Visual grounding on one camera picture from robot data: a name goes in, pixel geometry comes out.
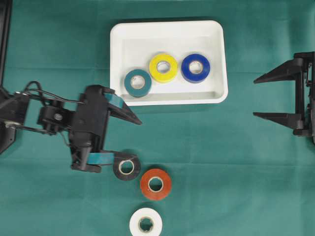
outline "screw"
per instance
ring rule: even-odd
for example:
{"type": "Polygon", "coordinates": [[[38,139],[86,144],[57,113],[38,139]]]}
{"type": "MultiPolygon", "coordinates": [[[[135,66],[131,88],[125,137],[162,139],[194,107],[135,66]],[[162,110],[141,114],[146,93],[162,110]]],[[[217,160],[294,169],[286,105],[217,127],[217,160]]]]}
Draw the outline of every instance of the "screw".
{"type": "Polygon", "coordinates": [[[59,113],[56,113],[56,114],[54,115],[54,118],[55,118],[55,120],[58,120],[58,121],[60,121],[60,120],[63,119],[62,115],[59,114],[59,113]]]}

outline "white tape roll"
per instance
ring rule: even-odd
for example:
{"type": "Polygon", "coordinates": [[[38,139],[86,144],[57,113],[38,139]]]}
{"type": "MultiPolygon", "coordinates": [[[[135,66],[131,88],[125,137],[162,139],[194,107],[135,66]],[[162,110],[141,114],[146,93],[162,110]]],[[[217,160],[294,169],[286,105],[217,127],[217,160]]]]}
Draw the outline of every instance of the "white tape roll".
{"type": "Polygon", "coordinates": [[[151,208],[137,210],[129,222],[130,232],[133,236],[159,236],[162,231],[162,225],[160,215],[151,208]],[[152,223],[152,227],[148,231],[144,231],[140,227],[140,222],[146,218],[150,219],[152,223]]]}

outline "orange tape roll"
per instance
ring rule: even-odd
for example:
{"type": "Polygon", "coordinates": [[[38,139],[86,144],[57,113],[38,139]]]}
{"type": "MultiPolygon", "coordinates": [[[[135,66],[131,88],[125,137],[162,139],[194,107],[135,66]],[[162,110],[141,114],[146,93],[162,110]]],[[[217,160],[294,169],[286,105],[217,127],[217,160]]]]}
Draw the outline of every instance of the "orange tape roll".
{"type": "Polygon", "coordinates": [[[140,188],[142,194],[154,201],[159,201],[164,199],[172,189],[172,180],[167,172],[161,169],[151,169],[148,170],[144,175],[141,177],[140,188]],[[150,181],[153,179],[159,179],[162,182],[161,189],[155,191],[150,187],[150,181]]]}

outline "black tape roll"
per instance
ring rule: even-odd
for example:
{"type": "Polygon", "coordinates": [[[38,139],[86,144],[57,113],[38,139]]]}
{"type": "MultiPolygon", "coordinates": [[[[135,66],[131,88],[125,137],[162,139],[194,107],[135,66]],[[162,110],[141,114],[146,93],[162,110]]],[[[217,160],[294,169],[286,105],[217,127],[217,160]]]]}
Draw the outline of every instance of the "black tape roll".
{"type": "Polygon", "coordinates": [[[140,170],[141,170],[141,164],[136,155],[122,153],[122,152],[115,152],[113,172],[117,178],[124,181],[133,180],[140,174],[140,170]],[[129,173],[124,173],[121,170],[122,164],[126,161],[130,161],[133,166],[131,172],[129,173]]]}

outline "yellow tape roll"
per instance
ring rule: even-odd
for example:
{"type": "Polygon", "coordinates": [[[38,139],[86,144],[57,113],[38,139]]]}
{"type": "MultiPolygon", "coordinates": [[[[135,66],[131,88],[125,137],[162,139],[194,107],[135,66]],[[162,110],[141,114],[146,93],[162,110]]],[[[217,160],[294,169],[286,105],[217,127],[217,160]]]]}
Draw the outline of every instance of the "yellow tape roll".
{"type": "Polygon", "coordinates": [[[177,61],[169,54],[162,53],[158,54],[155,57],[152,58],[150,61],[149,71],[156,81],[160,83],[167,83],[170,82],[172,79],[175,78],[177,71],[178,71],[178,65],[177,61]],[[158,71],[158,64],[160,62],[166,62],[169,64],[169,70],[165,73],[158,71]]]}

